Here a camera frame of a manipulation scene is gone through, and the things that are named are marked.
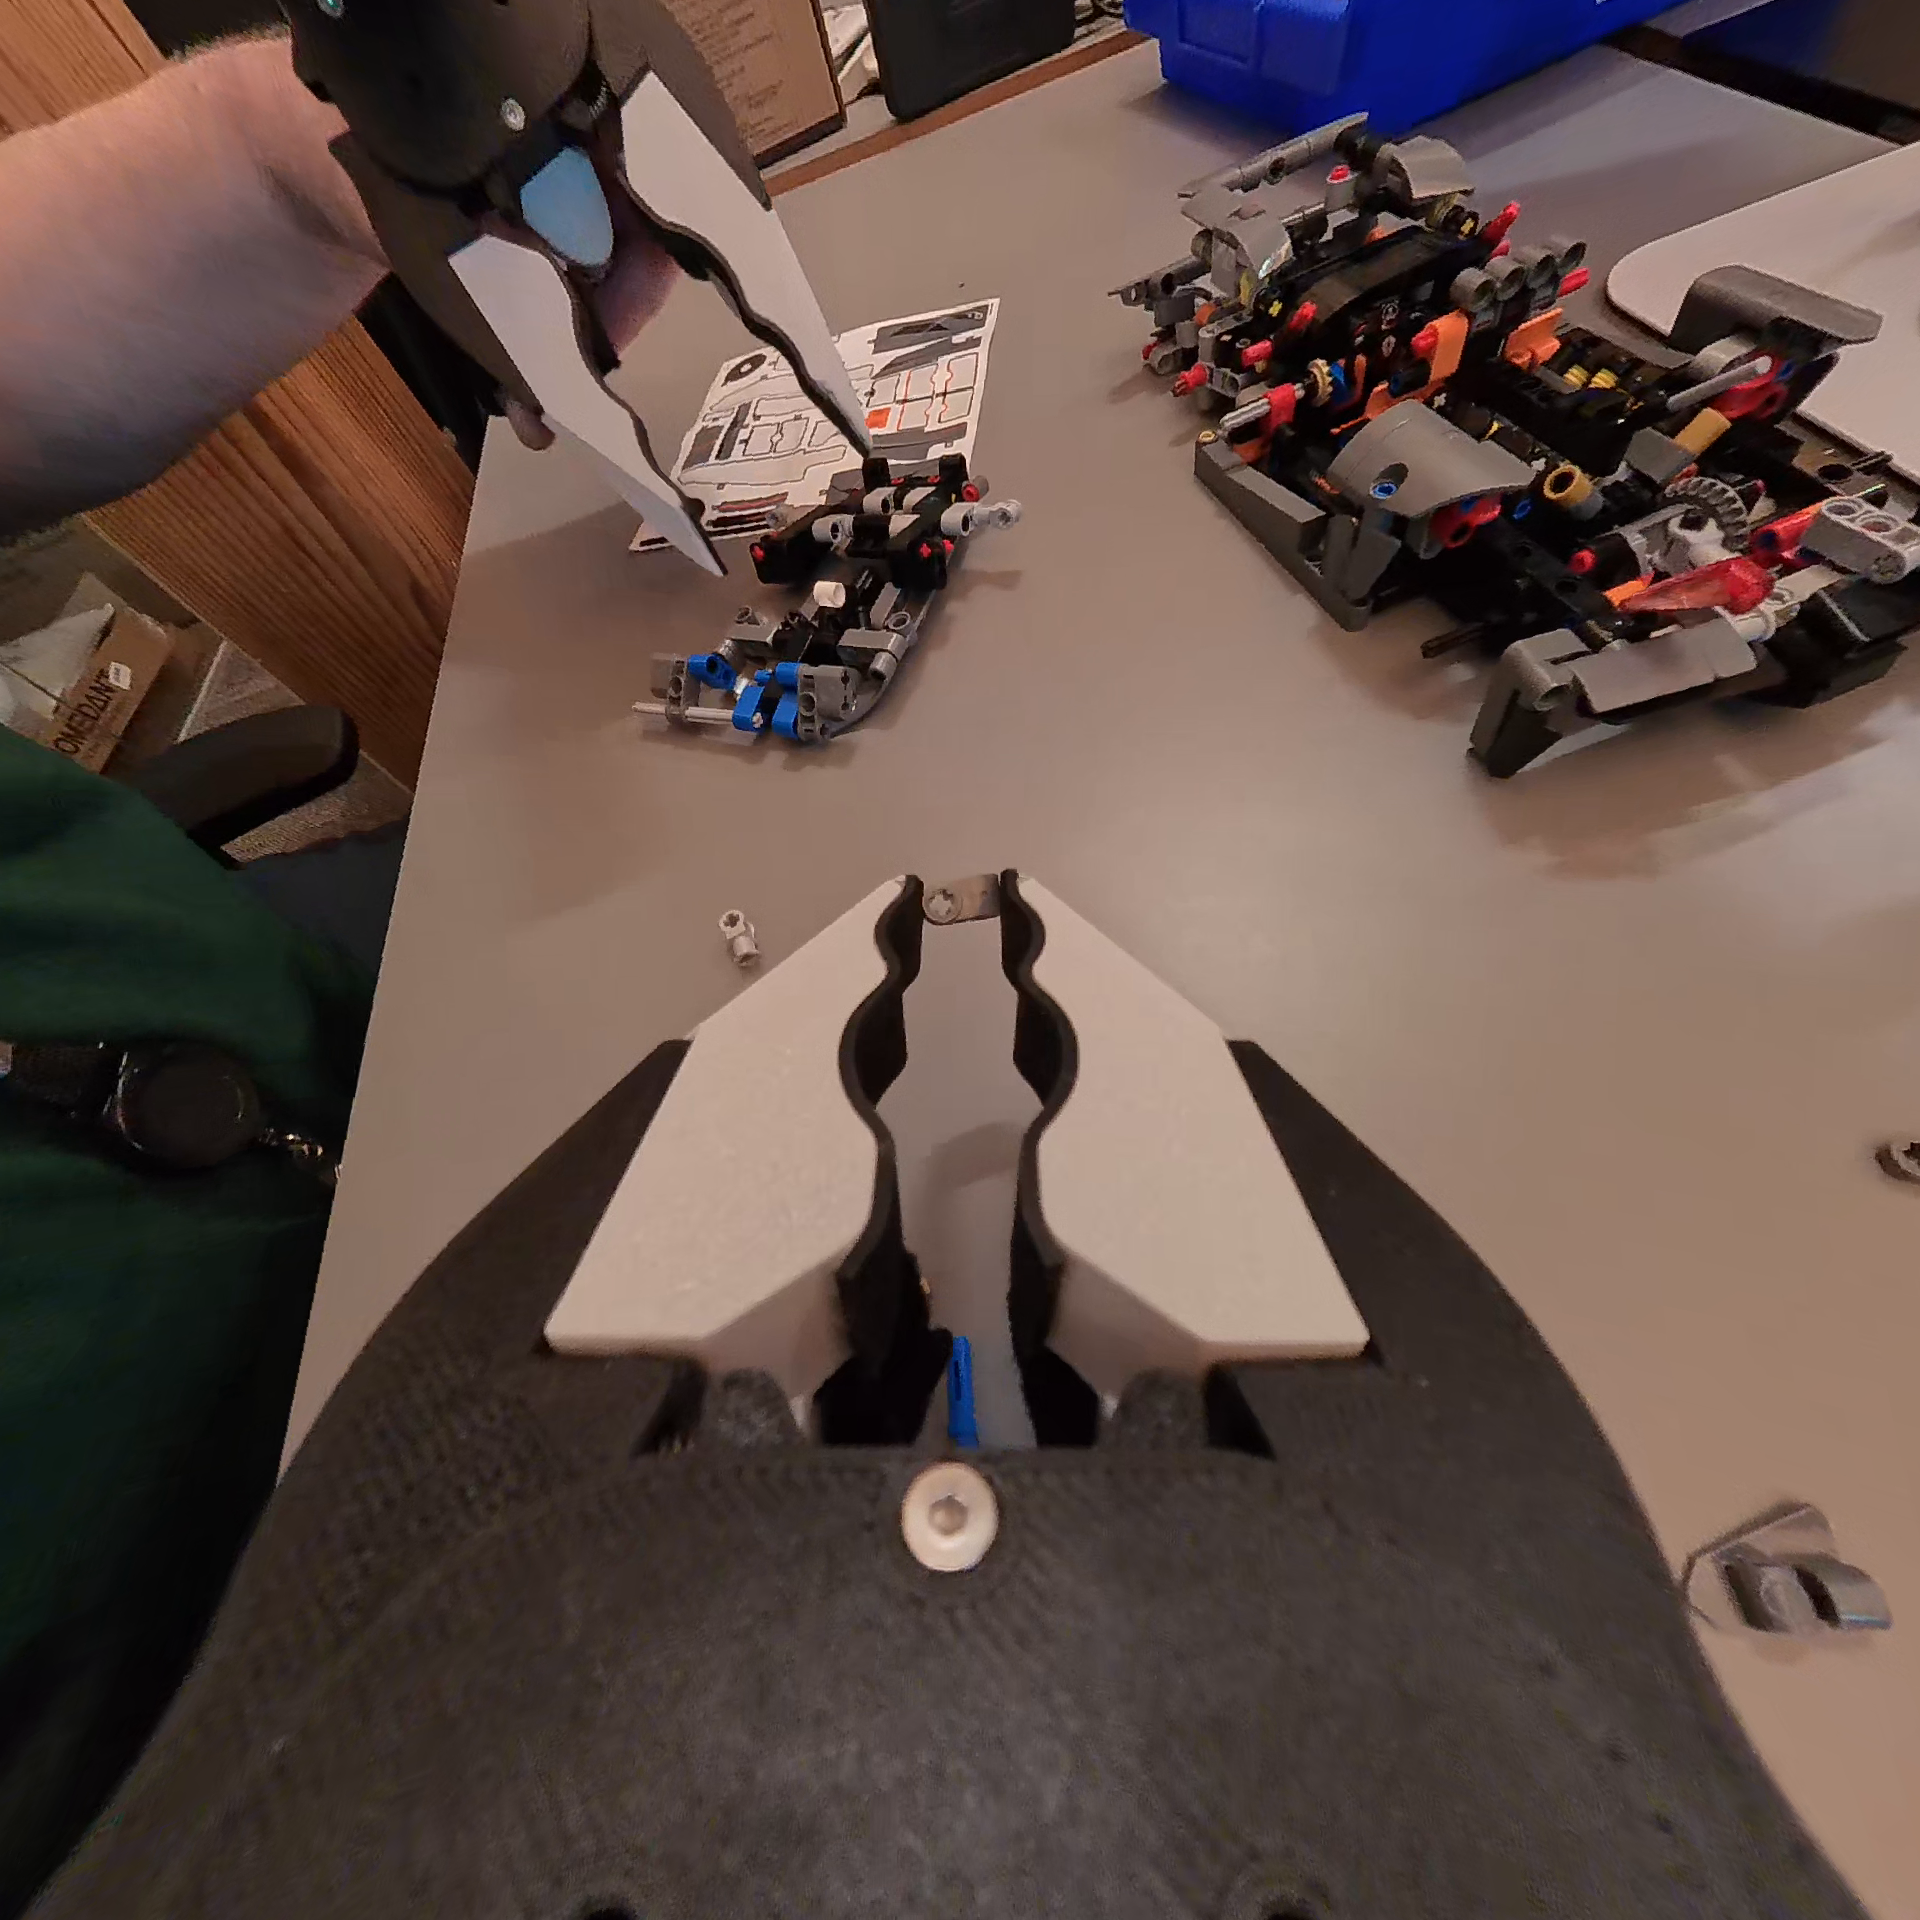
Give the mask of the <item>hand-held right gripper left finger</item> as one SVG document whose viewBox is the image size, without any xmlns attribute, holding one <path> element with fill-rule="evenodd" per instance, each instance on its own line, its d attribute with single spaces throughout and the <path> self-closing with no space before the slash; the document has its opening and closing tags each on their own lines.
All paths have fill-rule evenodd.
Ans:
<svg viewBox="0 0 1920 1920">
<path fill-rule="evenodd" d="M 906 1067 L 922 879 L 894 875 L 670 1062 L 542 1337 L 767 1374 L 828 1444 L 909 1444 L 948 1374 L 881 1097 Z"/>
</svg>

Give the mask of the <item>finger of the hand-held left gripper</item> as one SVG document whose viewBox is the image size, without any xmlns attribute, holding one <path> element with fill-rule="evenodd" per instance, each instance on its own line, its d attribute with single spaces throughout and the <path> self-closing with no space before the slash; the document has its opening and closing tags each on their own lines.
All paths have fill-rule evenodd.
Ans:
<svg viewBox="0 0 1920 1920">
<path fill-rule="evenodd" d="M 646 532 L 703 574 L 723 576 L 726 567 L 701 520 L 657 467 L 642 422 L 607 391 L 590 350 L 590 310 L 563 269 L 549 254 L 489 232 L 454 249 L 447 264 L 534 394 L 545 426 L 591 456 L 607 486 L 642 516 Z"/>
<path fill-rule="evenodd" d="M 735 170 L 657 71 L 634 81 L 618 120 L 627 192 L 646 220 L 693 249 L 735 317 L 785 358 L 803 396 L 857 451 L 873 451 L 835 333 L 758 170 Z"/>
</svg>

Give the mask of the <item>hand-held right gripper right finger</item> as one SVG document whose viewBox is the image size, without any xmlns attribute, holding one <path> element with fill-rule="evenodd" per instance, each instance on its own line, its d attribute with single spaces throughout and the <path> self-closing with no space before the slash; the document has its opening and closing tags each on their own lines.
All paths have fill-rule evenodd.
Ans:
<svg viewBox="0 0 1920 1920">
<path fill-rule="evenodd" d="M 999 875 L 1020 1145 L 1007 1318 L 1036 1428 L 1141 1374 L 1343 1362 L 1369 1326 L 1220 1029 L 1031 875 Z"/>
</svg>

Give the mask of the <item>small lego gearbox assembly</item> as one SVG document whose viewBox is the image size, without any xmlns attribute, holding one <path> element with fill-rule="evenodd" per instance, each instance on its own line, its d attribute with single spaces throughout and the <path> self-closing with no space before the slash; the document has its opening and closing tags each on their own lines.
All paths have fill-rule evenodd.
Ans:
<svg viewBox="0 0 1920 1920">
<path fill-rule="evenodd" d="M 817 507 L 752 541 L 758 584 L 796 602 L 740 609 L 697 654 L 657 654 L 631 713 L 792 749 L 839 738 L 894 690 L 959 554 L 1020 520 L 1023 505 L 994 496 L 959 451 L 927 464 L 869 456 Z"/>
</svg>

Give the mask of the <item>lego sticker sheet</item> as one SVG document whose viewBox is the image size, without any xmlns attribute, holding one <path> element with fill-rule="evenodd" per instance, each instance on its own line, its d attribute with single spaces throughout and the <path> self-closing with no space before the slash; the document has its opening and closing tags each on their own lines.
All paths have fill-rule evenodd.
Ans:
<svg viewBox="0 0 1920 1920">
<path fill-rule="evenodd" d="M 894 471 L 972 456 L 996 298 L 850 327 L 839 336 L 873 451 Z M 707 540 L 754 540 L 859 480 L 859 451 L 769 350 L 728 358 L 686 431 L 674 480 Z"/>
</svg>

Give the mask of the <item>large lego car chassis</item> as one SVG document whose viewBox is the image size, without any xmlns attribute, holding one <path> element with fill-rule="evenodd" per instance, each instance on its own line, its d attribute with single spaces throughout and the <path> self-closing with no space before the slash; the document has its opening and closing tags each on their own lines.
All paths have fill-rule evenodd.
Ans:
<svg viewBox="0 0 1920 1920">
<path fill-rule="evenodd" d="M 1792 426 L 1882 317 L 1744 264 L 1654 358 L 1566 322 L 1587 245 L 1511 241 L 1454 145 L 1333 120 L 1181 189 L 1187 254 L 1113 290 L 1211 422 L 1195 480 L 1343 629 L 1428 600 L 1494 672 L 1508 778 L 1684 705 L 1815 707 L 1915 638 L 1915 507 L 1887 457 Z"/>
</svg>

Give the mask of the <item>person's left hand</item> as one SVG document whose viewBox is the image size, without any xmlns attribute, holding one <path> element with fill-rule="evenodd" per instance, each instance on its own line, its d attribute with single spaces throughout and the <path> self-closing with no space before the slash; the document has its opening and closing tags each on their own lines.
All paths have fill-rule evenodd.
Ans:
<svg viewBox="0 0 1920 1920">
<path fill-rule="evenodd" d="M 289 40 L 227 38 L 206 50 L 206 75 L 232 143 L 222 214 L 232 257 L 211 274 L 227 343 L 211 369 L 219 394 L 246 401 L 366 302 L 387 257 L 330 152 L 346 123 L 299 81 Z"/>
</svg>

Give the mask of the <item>brown cardboard box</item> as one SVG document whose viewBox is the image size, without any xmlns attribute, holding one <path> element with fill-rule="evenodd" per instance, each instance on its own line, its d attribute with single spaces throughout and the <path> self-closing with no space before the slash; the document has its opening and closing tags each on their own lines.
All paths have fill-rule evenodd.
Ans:
<svg viewBox="0 0 1920 1920">
<path fill-rule="evenodd" d="M 3 729 L 101 772 L 175 665 L 179 636 L 176 624 L 81 574 L 51 620 L 3 642 Z"/>
<path fill-rule="evenodd" d="M 760 167 L 846 124 L 818 4 L 666 4 Z"/>
</svg>

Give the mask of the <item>black case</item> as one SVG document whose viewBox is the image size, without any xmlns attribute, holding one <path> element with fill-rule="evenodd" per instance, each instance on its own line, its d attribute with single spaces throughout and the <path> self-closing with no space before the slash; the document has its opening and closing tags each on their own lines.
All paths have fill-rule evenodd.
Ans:
<svg viewBox="0 0 1920 1920">
<path fill-rule="evenodd" d="M 865 4 L 881 99 L 897 123 L 1051 59 L 1075 4 Z"/>
</svg>

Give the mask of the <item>black office chair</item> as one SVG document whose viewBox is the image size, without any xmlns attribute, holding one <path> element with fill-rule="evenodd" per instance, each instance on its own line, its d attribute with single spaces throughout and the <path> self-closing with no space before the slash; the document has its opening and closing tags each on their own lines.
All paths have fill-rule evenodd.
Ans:
<svg viewBox="0 0 1920 1920">
<path fill-rule="evenodd" d="M 231 841 L 342 789 L 357 762 L 360 736 L 346 710 L 297 705 L 187 736 L 122 785 L 232 871 Z"/>
</svg>

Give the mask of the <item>person's green shirt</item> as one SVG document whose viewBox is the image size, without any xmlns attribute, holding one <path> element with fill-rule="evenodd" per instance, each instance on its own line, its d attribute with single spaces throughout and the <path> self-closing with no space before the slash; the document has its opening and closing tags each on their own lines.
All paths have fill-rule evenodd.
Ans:
<svg viewBox="0 0 1920 1920">
<path fill-rule="evenodd" d="M 3 733 L 3 1916 L 270 1490 L 402 830 L 222 865 Z"/>
</svg>

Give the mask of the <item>blue plastic bin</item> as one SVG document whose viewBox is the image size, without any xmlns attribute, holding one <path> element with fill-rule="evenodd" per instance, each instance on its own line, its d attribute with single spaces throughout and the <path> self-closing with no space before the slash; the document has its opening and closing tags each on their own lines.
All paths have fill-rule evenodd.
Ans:
<svg viewBox="0 0 1920 1920">
<path fill-rule="evenodd" d="M 1408 132 L 1669 4 L 1121 4 L 1162 81 L 1276 132 Z"/>
</svg>

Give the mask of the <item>white book stand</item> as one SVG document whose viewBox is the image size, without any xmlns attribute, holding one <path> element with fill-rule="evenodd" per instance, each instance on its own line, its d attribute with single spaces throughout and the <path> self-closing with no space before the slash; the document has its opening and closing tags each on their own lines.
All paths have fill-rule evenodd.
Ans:
<svg viewBox="0 0 1920 1920">
<path fill-rule="evenodd" d="M 1803 414 L 1858 449 L 1886 451 L 1914 482 L 1915 143 L 1657 238 L 1607 271 L 1606 294 L 1661 333 L 1692 276 L 1719 264 L 1790 276 L 1882 316 L 1878 336 L 1841 353 Z"/>
</svg>

